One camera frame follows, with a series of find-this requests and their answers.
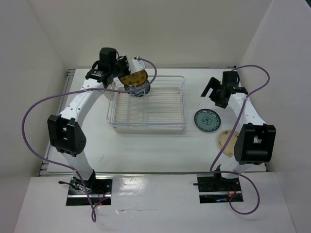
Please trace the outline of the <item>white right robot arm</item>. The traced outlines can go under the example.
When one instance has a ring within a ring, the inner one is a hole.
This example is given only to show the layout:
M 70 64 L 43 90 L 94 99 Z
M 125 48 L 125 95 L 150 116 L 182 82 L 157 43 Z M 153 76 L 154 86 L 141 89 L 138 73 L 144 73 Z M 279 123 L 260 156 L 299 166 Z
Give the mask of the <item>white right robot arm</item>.
M 201 96 L 206 95 L 217 107 L 229 106 L 236 114 L 233 129 L 239 130 L 233 157 L 214 171 L 213 186 L 225 190 L 234 179 L 252 166 L 269 162 L 272 158 L 276 128 L 267 124 L 249 100 L 250 93 L 239 85 L 237 71 L 224 71 L 221 81 L 210 78 Z

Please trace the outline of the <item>yellow patterned plate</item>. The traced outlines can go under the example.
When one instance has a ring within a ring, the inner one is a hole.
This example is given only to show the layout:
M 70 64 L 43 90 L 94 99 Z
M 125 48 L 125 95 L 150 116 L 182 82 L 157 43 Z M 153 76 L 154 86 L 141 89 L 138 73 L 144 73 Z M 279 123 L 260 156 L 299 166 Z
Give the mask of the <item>yellow patterned plate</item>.
M 126 86 L 141 86 L 148 79 L 148 74 L 145 70 L 135 72 L 119 78 L 120 82 Z

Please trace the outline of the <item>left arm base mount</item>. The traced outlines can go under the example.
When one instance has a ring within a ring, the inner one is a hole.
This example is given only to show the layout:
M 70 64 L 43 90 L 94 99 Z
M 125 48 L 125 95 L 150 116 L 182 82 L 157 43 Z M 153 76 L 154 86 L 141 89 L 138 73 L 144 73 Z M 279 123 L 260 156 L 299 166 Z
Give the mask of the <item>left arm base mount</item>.
M 59 181 L 60 185 L 68 187 L 66 206 L 86 206 L 89 205 L 87 193 L 89 194 L 93 205 L 104 206 L 111 205 L 112 193 L 112 177 L 97 178 L 95 187 L 84 189 L 81 184 L 74 181 L 73 178 L 69 182 Z

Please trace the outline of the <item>teal blue floral plate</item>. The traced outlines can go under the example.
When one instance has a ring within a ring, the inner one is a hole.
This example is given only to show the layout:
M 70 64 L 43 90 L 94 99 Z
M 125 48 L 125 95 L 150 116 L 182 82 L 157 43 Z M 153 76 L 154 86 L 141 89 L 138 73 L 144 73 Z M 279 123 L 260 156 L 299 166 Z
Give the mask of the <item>teal blue floral plate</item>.
M 149 92 L 150 92 L 150 85 L 148 84 L 144 89 L 140 89 L 142 86 L 128 86 L 128 85 L 124 85 L 124 90 L 126 91 L 132 91 L 132 92 L 129 92 L 128 94 L 130 96 L 133 96 L 133 97 L 143 97 L 145 95 L 147 95 Z
M 221 118 L 211 109 L 200 109 L 194 115 L 194 123 L 201 131 L 212 133 L 220 128 Z

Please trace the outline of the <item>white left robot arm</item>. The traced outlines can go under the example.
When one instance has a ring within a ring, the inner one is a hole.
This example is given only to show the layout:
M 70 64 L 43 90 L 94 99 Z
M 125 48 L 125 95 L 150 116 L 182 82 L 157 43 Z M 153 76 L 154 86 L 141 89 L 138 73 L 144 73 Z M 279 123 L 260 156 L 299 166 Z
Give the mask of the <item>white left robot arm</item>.
M 127 57 L 118 55 L 116 49 L 102 48 L 99 60 L 86 74 L 81 92 L 58 115 L 48 118 L 50 143 L 73 168 L 76 185 L 86 194 L 96 190 L 95 171 L 89 165 L 84 148 L 86 136 L 82 124 L 96 100 L 108 88 L 114 78 L 130 74 Z

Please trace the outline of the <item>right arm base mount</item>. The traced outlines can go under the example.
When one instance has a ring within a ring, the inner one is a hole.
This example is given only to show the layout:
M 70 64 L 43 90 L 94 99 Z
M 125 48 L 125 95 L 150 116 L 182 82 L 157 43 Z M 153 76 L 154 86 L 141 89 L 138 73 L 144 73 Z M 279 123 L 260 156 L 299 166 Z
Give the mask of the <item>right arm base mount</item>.
M 223 179 L 220 174 L 198 175 L 193 186 L 198 188 L 200 203 L 243 202 L 239 178 Z

